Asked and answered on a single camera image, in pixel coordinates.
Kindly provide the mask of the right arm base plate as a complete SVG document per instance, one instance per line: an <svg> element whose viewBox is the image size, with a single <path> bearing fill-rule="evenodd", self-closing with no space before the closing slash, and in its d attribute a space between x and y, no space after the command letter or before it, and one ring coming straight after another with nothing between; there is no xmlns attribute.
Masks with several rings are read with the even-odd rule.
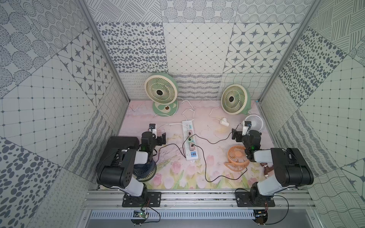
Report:
<svg viewBox="0 0 365 228"><path fill-rule="evenodd" d="M234 193L238 207L275 207L272 196L262 196L256 194L253 196L250 192L239 190Z"/></svg>

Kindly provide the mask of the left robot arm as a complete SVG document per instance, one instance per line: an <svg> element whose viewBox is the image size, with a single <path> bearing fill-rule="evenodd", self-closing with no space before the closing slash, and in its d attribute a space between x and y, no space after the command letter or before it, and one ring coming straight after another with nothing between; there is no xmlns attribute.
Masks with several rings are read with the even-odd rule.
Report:
<svg viewBox="0 0 365 228"><path fill-rule="evenodd" d="M134 200L147 198L145 181L157 171L153 152L156 146L166 144L166 134L157 136L152 132L137 137L112 136L97 165L97 183L109 189L123 191Z"/></svg>

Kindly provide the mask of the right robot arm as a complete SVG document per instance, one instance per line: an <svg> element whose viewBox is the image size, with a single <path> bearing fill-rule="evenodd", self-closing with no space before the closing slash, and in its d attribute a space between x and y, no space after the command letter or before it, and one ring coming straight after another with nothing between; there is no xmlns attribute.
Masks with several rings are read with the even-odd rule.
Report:
<svg viewBox="0 0 365 228"><path fill-rule="evenodd" d="M243 135L242 132L232 129L232 139L243 143L246 158L250 162L266 163L274 170L273 176L252 185L251 200L257 197L272 197L284 189L313 183L313 172L299 149L261 149L261 133L255 130Z"/></svg>

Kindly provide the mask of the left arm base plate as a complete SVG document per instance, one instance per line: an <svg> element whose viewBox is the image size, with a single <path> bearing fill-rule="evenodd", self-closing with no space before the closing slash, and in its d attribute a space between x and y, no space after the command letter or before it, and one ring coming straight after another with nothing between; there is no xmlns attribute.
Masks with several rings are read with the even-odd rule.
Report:
<svg viewBox="0 0 365 228"><path fill-rule="evenodd" d="M145 192L140 197L125 195L123 197L123 208L160 207L161 192Z"/></svg>

